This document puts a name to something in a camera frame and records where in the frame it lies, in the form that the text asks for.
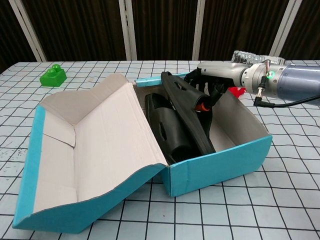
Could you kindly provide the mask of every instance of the green light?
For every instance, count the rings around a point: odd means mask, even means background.
[[[274,71],[269,71],[269,72],[267,73],[266,78],[267,78],[267,79],[272,79],[275,75],[276,75],[276,73],[275,73]]]

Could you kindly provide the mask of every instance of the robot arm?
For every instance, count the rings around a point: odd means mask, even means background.
[[[214,105],[229,87],[245,88],[247,92],[256,94],[255,106],[277,106],[262,101],[262,96],[299,101],[320,106],[320,67],[291,66],[263,63],[252,65],[227,62],[207,61],[197,66],[197,69],[185,76],[185,80],[199,89],[208,84],[210,96]]]

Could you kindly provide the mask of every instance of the metal cylinder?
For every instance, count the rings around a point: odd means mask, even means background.
[[[287,66],[278,79],[277,96],[283,100],[299,101],[320,95],[320,67]],[[320,106],[320,99],[308,102]]]

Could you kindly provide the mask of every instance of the dark wall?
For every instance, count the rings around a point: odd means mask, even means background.
[[[9,1],[0,4],[0,74],[17,62],[36,60]]]
[[[268,55],[289,0],[207,0],[199,60],[231,60],[234,50]]]
[[[138,60],[191,60],[197,0],[132,0]]]
[[[303,0],[282,48],[284,59],[320,59],[320,0]]]
[[[22,2],[48,61],[126,59],[118,0]]]

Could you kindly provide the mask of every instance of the grid pattern tablecloth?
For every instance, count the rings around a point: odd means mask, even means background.
[[[77,235],[12,229],[35,107],[43,98],[59,91],[92,88],[114,72],[134,82],[164,70],[189,72],[199,61],[57,63],[68,77],[59,88],[41,87],[39,82],[52,62],[20,62],[0,74],[0,238],[320,239],[320,109],[306,104],[256,108],[249,93],[241,101],[273,135],[270,152],[258,171],[174,198],[168,197],[156,176]]]

